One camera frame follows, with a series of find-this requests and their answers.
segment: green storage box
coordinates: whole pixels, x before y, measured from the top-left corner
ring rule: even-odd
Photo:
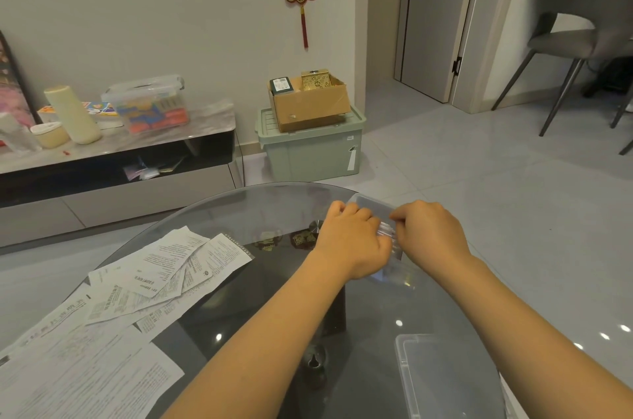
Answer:
[[[260,109],[255,123],[275,181],[312,182],[358,174],[365,116],[351,107],[345,122],[296,132],[279,132],[272,109]]]

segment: gold decorative box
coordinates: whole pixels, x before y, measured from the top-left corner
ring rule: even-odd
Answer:
[[[330,79],[330,71],[327,69],[319,69],[318,71],[305,71],[301,73],[301,82],[303,90],[323,89],[332,86]]]

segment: round glass tabletop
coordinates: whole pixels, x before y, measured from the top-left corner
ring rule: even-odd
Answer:
[[[316,183],[216,195],[154,224],[101,264],[183,226],[210,238],[225,233],[255,257],[154,339],[185,375],[149,417],[160,417],[297,270],[331,202],[353,195]],[[423,417],[505,417],[499,376],[474,329],[405,257],[342,289],[297,369],[280,417],[407,419],[416,411]]]

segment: drawer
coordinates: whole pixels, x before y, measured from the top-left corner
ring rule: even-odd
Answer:
[[[61,199],[45,199],[0,209],[0,246],[83,229]]]
[[[92,227],[178,209],[234,188],[228,165],[222,165],[80,192],[64,201],[86,227]]]

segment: person's left hand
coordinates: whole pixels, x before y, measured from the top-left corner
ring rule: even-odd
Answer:
[[[380,219],[372,217],[369,209],[337,200],[327,212],[311,254],[341,267],[347,280],[374,274],[387,264],[392,247],[390,237],[376,234],[378,226]]]

